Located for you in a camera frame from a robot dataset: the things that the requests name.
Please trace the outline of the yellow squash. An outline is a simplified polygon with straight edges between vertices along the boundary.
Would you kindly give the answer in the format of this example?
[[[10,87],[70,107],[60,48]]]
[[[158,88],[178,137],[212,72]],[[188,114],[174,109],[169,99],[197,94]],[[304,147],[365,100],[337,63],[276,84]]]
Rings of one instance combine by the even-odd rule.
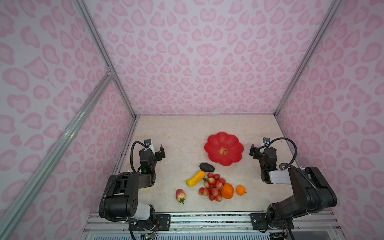
[[[186,181],[188,187],[196,186],[201,180],[205,178],[206,174],[203,171],[198,171],[191,179]]]

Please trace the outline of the red lychee bunch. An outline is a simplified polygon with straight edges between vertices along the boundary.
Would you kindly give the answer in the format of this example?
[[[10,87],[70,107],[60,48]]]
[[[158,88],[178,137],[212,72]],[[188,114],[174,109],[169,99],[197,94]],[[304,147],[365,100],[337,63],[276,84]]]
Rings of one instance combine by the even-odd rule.
[[[210,201],[221,202],[223,200],[221,191],[227,181],[219,174],[209,172],[207,177],[203,178],[203,182],[204,186],[199,189],[199,195],[208,197]]]

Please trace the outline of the red-yellow strawberry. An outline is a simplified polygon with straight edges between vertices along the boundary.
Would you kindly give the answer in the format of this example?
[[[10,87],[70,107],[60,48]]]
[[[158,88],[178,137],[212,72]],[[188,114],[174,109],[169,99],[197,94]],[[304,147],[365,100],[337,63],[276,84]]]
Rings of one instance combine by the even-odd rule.
[[[184,204],[187,199],[185,192],[182,189],[176,191],[176,199],[179,203]]]

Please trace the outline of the right black-white robot arm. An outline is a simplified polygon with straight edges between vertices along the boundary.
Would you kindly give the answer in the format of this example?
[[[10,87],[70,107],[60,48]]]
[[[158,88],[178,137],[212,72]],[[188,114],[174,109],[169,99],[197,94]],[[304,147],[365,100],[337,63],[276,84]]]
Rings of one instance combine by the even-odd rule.
[[[298,168],[290,163],[277,165],[277,150],[266,144],[250,148],[250,156],[259,161],[261,180],[266,184],[290,185],[293,194],[268,206],[265,219],[256,221],[266,230],[286,226],[292,220],[337,205],[337,196],[317,167]]]

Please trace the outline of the orange persimmon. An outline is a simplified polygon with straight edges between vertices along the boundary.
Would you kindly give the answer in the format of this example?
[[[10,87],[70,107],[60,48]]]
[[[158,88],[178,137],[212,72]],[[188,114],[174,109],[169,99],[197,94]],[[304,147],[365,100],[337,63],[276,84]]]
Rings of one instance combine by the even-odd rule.
[[[224,199],[231,199],[234,195],[235,189],[231,184],[225,184],[221,188],[221,195]]]

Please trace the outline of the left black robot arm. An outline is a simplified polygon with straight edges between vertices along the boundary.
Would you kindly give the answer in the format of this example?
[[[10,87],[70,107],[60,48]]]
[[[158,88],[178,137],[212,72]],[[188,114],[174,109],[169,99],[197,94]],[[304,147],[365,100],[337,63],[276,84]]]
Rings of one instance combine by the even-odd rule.
[[[163,146],[139,151],[140,171],[111,175],[99,205],[99,216],[109,222],[125,222],[133,231],[156,230],[159,221],[152,205],[139,202],[139,190],[154,186],[157,162],[166,157]]]

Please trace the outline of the small orange tangerine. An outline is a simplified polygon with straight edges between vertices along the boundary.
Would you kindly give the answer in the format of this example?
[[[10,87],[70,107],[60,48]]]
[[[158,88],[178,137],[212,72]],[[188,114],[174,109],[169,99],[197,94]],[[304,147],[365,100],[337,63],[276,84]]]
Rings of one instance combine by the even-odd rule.
[[[244,186],[238,185],[237,188],[236,188],[236,193],[237,193],[238,196],[243,196],[244,194],[247,193],[247,191],[246,191]]]

